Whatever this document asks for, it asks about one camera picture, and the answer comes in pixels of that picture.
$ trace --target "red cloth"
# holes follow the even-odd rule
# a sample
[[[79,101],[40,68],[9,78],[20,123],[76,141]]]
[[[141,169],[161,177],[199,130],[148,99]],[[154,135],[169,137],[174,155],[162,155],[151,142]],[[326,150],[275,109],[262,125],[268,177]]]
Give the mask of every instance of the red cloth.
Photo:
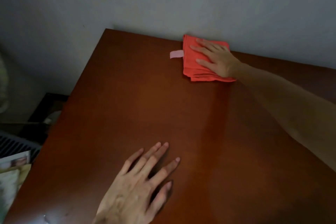
[[[226,42],[220,41],[210,41],[215,44],[224,45],[229,48],[229,44]],[[190,35],[183,36],[183,74],[190,77],[192,82],[197,81],[221,81],[221,82],[234,82],[236,79],[231,77],[220,77],[216,73],[212,72],[211,70],[207,69],[204,66],[199,65],[196,62],[196,59],[204,59],[208,62],[211,62],[207,56],[203,53],[196,52],[190,48],[190,45],[201,47],[196,42],[196,37]]]

